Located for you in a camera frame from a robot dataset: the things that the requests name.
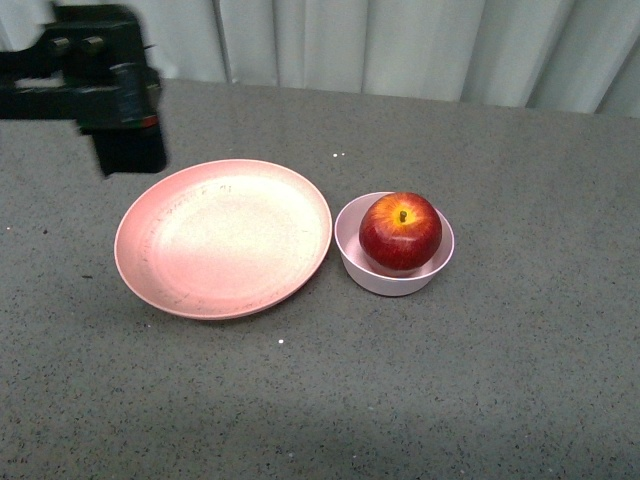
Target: apple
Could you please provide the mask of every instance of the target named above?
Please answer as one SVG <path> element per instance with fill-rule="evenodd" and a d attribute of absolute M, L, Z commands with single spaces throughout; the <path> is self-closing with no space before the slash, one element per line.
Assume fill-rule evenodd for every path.
<path fill-rule="evenodd" d="M 436 253 L 442 241 L 442 222 L 431 203 L 417 193 L 390 193 L 364 214 L 359 239 L 374 270 L 406 276 Z"/>

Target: bowl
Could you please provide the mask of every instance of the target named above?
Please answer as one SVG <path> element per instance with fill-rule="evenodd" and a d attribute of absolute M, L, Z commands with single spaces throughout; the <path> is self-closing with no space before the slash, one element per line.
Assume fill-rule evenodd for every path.
<path fill-rule="evenodd" d="M 360 246 L 358 234 L 362 218 L 369 207 L 389 193 L 393 192 L 369 193 L 349 202 L 336 218 L 334 235 L 342 263 L 358 285 L 378 295 L 400 297 L 417 292 L 445 267 L 453 255 L 454 237 L 451 225 L 436 208 L 442 222 L 442 241 L 433 257 L 406 277 L 390 277 L 376 273 Z"/>

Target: gray countertop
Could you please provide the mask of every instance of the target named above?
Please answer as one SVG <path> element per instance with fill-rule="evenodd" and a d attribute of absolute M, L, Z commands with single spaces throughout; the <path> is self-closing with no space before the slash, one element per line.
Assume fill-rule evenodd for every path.
<path fill-rule="evenodd" d="M 640 477 L 638 120 L 163 95 L 158 175 L 103 179 L 70 122 L 0 122 L 0 478 Z M 368 192 L 422 193 L 453 259 L 385 298 L 332 243 L 262 313 L 159 311 L 120 279 L 118 224 L 159 179 L 224 158 L 296 170 L 334 220 Z"/>

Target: pink plate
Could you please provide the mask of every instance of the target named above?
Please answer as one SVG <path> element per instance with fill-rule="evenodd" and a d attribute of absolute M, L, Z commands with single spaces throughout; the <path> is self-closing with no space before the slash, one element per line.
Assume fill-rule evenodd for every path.
<path fill-rule="evenodd" d="M 161 180 L 120 222 L 115 261 L 160 310 L 198 320 L 281 302 L 316 272 L 331 212 L 300 174 L 260 160 L 219 160 Z"/>

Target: white curtain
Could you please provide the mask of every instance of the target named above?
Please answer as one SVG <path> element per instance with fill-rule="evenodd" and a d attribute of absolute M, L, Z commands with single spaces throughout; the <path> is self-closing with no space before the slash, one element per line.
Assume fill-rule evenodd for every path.
<path fill-rule="evenodd" d="M 166 78 L 640 117 L 640 0 L 114 2 Z M 0 0 L 0 48 L 50 19 Z"/>

